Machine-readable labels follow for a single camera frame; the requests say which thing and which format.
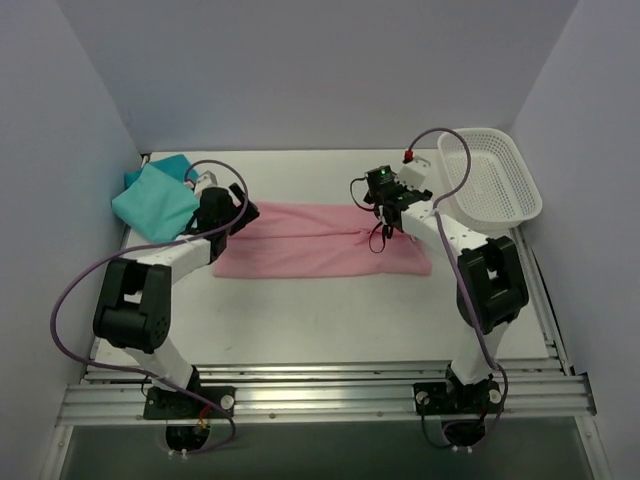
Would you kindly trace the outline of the pink t shirt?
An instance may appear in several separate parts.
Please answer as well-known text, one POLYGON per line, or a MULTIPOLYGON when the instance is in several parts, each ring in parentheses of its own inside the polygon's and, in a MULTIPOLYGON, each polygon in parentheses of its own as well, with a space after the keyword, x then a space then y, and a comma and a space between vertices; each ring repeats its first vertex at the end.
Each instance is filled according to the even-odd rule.
POLYGON ((428 276, 422 245, 395 234, 375 253, 376 219, 353 205, 260 202, 260 216, 228 239, 213 264, 222 279, 315 279, 375 274, 428 276))

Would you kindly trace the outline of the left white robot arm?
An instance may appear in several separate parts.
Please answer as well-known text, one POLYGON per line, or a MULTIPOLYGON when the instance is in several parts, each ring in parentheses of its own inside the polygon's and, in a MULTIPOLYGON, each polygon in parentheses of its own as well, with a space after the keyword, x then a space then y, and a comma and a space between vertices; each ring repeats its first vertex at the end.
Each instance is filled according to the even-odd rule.
POLYGON ((108 262, 93 320, 96 337, 124 351, 155 386, 169 391, 166 408, 179 419, 200 411, 202 395, 197 368, 169 337, 173 287, 218 260, 228 238, 259 217, 236 183, 206 187, 199 201, 174 244, 108 262))

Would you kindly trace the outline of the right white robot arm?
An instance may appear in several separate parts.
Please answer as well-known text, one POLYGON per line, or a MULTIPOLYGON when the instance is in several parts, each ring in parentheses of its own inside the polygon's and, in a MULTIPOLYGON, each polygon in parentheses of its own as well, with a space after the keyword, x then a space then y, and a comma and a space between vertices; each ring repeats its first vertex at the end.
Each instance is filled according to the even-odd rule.
POLYGON ((529 303, 529 292, 515 243, 476 232, 440 211, 432 194, 410 189, 388 165, 364 174, 364 202, 382 227, 384 239, 395 230, 431 248, 443 249, 456 279, 456 305, 467 324, 459 352, 450 363, 456 380, 444 388, 455 412, 480 400, 478 383, 498 369, 497 353, 511 323, 529 303))

